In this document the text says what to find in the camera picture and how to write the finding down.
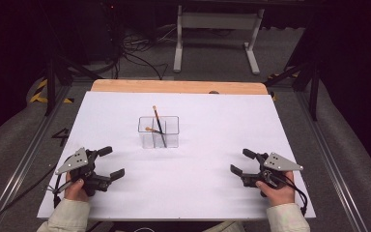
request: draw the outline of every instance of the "yellow tape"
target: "yellow tape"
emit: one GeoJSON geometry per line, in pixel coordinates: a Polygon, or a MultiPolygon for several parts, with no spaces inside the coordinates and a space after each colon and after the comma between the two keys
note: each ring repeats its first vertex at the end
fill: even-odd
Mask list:
{"type": "MultiPolygon", "coordinates": [[[[38,88],[35,91],[35,94],[31,98],[29,102],[42,102],[47,103],[47,98],[41,98],[41,92],[44,89],[44,86],[47,85],[47,79],[44,78],[41,83],[39,84],[38,88]]],[[[73,103],[74,99],[64,99],[63,103],[73,103]]]]}
{"type": "Polygon", "coordinates": [[[274,91],[271,91],[271,97],[272,97],[272,100],[275,102],[276,101],[276,94],[274,91]]]}

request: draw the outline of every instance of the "pen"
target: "pen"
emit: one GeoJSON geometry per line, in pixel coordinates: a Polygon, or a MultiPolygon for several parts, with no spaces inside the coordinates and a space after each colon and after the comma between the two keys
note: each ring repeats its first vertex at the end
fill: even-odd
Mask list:
{"type": "Polygon", "coordinates": [[[159,118],[158,118],[158,114],[157,114],[157,109],[156,109],[156,106],[155,105],[153,105],[153,110],[155,111],[156,120],[157,120],[157,124],[158,124],[158,129],[160,131],[161,138],[162,138],[162,143],[164,143],[164,147],[167,148],[167,144],[165,143],[164,135],[163,135],[162,129],[161,129],[161,123],[159,122],[159,118]]]}

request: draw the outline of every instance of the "beige sleeve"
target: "beige sleeve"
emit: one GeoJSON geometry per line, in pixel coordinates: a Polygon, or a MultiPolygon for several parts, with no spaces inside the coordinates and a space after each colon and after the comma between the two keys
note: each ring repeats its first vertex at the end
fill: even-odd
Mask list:
{"type": "Polygon", "coordinates": [[[63,199],[49,220],[39,227],[38,232],[84,232],[89,212],[89,203],[63,199]]]}
{"type": "Polygon", "coordinates": [[[309,232],[309,224],[297,204],[285,204],[267,209],[272,232],[309,232]]]}

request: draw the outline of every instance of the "white paper sheet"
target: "white paper sheet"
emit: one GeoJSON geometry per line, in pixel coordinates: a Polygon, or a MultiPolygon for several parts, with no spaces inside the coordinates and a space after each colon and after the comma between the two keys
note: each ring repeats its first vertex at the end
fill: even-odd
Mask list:
{"type": "MultiPolygon", "coordinates": [[[[258,162],[244,156],[243,148],[295,161],[272,99],[264,95],[88,92],[57,168],[81,147],[105,146],[113,153],[96,159],[97,174],[125,168],[126,176],[91,198],[89,218],[100,220],[265,218],[268,199],[256,188],[245,188],[230,164],[259,172],[258,162]],[[179,148],[141,147],[138,119],[154,116],[153,105],[159,116],[179,116],[179,148]]],[[[294,173],[307,195],[300,173],[294,173]]],[[[53,187],[56,178],[50,181],[53,187]]],[[[296,200],[301,206],[298,195],[296,200]]],[[[52,212],[48,192],[38,218],[52,212]]],[[[315,217],[310,199],[306,217],[315,217]]]]}

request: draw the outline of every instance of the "transparent box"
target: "transparent box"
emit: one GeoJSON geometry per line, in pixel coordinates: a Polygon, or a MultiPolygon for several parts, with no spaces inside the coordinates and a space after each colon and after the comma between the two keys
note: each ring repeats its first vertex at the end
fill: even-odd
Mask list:
{"type": "Polygon", "coordinates": [[[140,117],[138,133],[143,148],[177,148],[179,147],[179,117],[158,117],[161,131],[156,117],[140,117]]]}

